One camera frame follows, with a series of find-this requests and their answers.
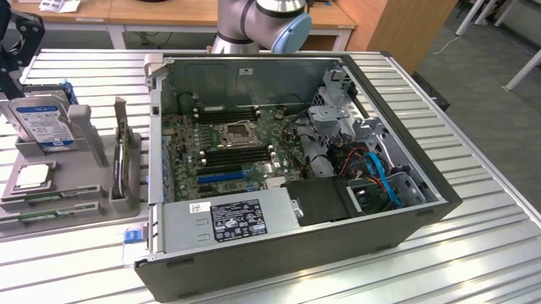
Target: motherboard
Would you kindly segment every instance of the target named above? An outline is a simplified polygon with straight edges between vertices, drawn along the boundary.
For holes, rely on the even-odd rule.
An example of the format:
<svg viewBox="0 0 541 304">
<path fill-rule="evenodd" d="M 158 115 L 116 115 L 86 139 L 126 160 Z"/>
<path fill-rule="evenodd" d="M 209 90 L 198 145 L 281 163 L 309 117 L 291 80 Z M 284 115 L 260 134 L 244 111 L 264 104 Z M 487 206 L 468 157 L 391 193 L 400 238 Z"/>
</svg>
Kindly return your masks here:
<svg viewBox="0 0 541 304">
<path fill-rule="evenodd" d="M 272 189 L 312 172 L 283 106 L 161 117 L 165 201 Z"/>
</svg>

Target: red cable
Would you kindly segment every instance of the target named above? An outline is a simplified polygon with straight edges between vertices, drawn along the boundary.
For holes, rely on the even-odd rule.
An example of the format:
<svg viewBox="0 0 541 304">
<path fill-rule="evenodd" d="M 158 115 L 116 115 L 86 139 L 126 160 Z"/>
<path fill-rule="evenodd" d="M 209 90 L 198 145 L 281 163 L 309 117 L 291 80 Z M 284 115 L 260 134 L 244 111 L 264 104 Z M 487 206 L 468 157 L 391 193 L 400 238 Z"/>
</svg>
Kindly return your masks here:
<svg viewBox="0 0 541 304">
<path fill-rule="evenodd" d="M 360 149 L 360 148 L 356 147 L 356 148 L 351 149 L 351 151 L 348 152 L 347 158 L 345 158 L 345 162 L 344 162 L 344 165 L 341 166 L 341 169 L 340 169 L 340 171 L 339 171 L 339 173 L 337 173 L 337 176 L 341 176 L 341 173 L 344 172 L 344 169 L 345 169 L 345 166 L 347 166 L 347 163 L 348 163 L 348 159 L 351 158 L 352 153 L 353 153 L 356 150 L 359 150 L 359 149 Z"/>
<path fill-rule="evenodd" d="M 383 193 L 387 193 L 385 188 L 383 187 L 383 184 L 380 183 L 380 180 L 377 180 L 376 178 L 373 178 L 373 180 L 377 182 L 377 185 L 381 188 Z"/>
</svg>

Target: green circuit board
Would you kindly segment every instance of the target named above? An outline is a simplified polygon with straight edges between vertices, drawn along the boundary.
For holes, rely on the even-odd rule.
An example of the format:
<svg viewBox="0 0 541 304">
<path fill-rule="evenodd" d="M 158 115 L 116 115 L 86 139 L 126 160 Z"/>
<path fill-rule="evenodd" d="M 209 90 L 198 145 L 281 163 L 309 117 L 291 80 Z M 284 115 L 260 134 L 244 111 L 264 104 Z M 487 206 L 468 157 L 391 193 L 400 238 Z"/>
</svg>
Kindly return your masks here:
<svg viewBox="0 0 541 304">
<path fill-rule="evenodd" d="M 256 122 L 249 123 L 256 141 L 252 146 L 272 145 L 275 157 L 271 161 L 241 163 L 245 172 L 244 180 L 228 180 L 197 184 L 196 171 L 204 168 L 198 152 L 218 151 L 224 149 L 220 136 L 220 127 L 226 124 L 200 124 L 193 116 L 164 115 L 161 120 L 161 135 L 166 140 L 170 161 L 172 190 L 174 201 L 193 200 L 197 198 L 218 196 L 232 193 L 257 191 L 263 189 L 263 182 L 271 177 L 284 177 L 285 181 L 300 179 L 301 174 L 311 174 L 303 167 L 300 172 L 295 164 L 304 163 L 304 151 L 297 141 L 281 138 L 281 128 L 293 115 L 287 115 L 281 120 L 275 119 L 276 108 L 259 109 L 260 116 Z M 198 186 L 209 191 L 200 191 Z"/>
</svg>

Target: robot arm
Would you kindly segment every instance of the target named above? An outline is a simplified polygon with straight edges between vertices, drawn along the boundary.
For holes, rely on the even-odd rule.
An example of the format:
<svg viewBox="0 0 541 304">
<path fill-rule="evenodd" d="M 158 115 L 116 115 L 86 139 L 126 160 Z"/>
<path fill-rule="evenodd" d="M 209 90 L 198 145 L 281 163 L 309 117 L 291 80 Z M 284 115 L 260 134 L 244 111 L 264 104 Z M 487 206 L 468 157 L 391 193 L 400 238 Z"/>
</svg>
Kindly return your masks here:
<svg viewBox="0 0 541 304">
<path fill-rule="evenodd" d="M 212 53 L 293 53 L 312 26 L 304 0 L 218 0 Z"/>
<path fill-rule="evenodd" d="M 41 17 L 30 13 L 22 13 L 10 8 L 6 0 L 0 0 L 0 43 L 3 40 L 9 21 L 21 35 L 14 46 L 6 50 L 0 44 L 0 84 L 1 92 L 7 99 L 23 97 L 18 78 L 19 70 L 31 61 L 33 54 L 41 43 L 45 28 Z"/>
</svg>

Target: gray carpet floor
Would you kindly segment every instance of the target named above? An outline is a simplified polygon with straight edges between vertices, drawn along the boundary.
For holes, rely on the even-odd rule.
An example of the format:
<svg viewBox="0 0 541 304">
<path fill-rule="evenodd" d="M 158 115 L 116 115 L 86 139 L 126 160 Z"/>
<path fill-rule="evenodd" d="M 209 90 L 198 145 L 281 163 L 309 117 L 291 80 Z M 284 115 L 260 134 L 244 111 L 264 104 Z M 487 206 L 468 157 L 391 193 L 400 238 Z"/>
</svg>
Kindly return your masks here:
<svg viewBox="0 0 541 304">
<path fill-rule="evenodd" d="M 541 70 L 534 69 L 512 92 L 500 86 L 512 78 L 535 49 L 528 49 L 492 26 L 468 27 L 466 34 L 432 55 L 454 39 L 460 19 L 450 15 L 433 40 L 417 73 L 450 103 L 447 114 L 499 171 L 541 210 Z M 160 45 L 169 34 L 148 37 Z M 6 41 L 14 41 L 14 32 Z M 200 49 L 210 45 L 212 34 L 174 33 L 164 49 Z M 128 48 L 142 46 L 133 33 L 125 33 Z M 47 31 L 42 48 L 112 48 L 104 32 Z"/>
</svg>

